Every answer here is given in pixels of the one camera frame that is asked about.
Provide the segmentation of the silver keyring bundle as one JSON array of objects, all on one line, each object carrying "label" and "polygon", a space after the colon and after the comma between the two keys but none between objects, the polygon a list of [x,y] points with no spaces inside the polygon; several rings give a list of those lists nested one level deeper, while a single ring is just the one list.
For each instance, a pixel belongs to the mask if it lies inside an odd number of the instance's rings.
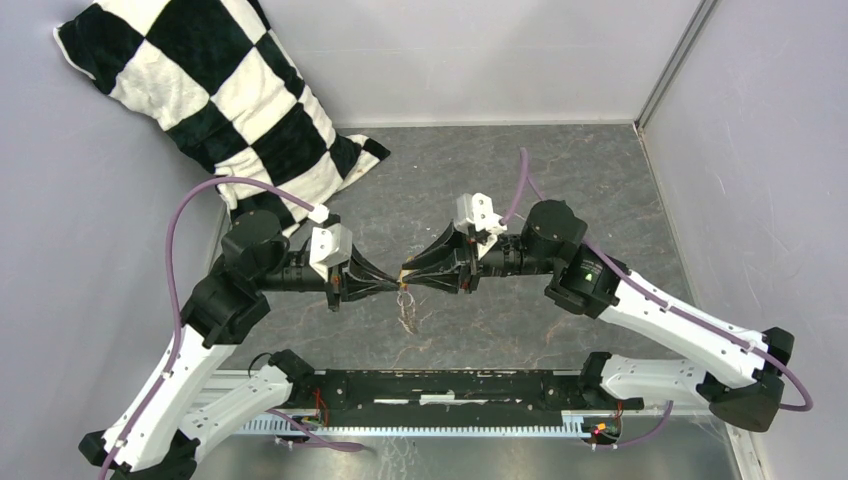
[{"label": "silver keyring bundle", "polygon": [[398,321],[404,330],[411,335],[418,333],[418,322],[416,319],[416,302],[406,284],[401,284],[396,297],[399,308]]}]

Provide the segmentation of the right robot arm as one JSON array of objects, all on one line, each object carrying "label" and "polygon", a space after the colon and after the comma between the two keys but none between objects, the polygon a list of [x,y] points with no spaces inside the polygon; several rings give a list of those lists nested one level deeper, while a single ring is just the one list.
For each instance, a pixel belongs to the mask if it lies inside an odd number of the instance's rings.
[{"label": "right robot arm", "polygon": [[660,400],[701,405],[735,427],[765,432],[782,409],[793,336],[718,320],[648,283],[585,242],[586,223],[564,202],[531,208],[511,234],[482,194],[462,195],[445,232],[401,269],[406,285],[473,292],[486,277],[546,275],[557,307],[652,339],[676,360],[638,360],[606,352],[585,362],[577,382],[591,408],[610,401]]}]

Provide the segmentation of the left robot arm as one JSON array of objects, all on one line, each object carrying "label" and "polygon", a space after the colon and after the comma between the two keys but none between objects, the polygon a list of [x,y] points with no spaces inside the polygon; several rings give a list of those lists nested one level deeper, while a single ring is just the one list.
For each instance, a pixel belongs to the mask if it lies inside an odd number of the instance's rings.
[{"label": "left robot arm", "polygon": [[320,292],[331,310],[398,288],[368,262],[337,216],[317,226],[295,251],[278,217],[241,215],[221,241],[209,274],[179,311],[156,371],[108,429],[86,434],[81,454],[115,479],[187,479],[201,458],[257,415],[302,407],[314,394],[314,369],[291,350],[273,353],[243,384],[203,408],[194,401],[207,380],[270,311],[271,292]]}]

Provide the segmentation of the black white checkered cloth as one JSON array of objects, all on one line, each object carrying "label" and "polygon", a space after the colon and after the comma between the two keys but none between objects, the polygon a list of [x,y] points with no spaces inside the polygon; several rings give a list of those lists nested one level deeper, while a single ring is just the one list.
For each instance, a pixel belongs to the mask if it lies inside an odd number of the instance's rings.
[{"label": "black white checkered cloth", "polygon": [[54,37],[101,93],[221,179],[232,217],[268,211],[292,233],[389,156],[335,129],[256,1],[95,1]]}]

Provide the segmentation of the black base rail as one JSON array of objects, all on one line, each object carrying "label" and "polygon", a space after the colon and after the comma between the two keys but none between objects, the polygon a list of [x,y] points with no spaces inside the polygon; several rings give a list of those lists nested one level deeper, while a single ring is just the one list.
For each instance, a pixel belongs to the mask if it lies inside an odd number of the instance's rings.
[{"label": "black base rail", "polygon": [[577,371],[326,370],[296,382],[283,408],[328,414],[331,427],[541,427],[564,411],[644,408]]}]

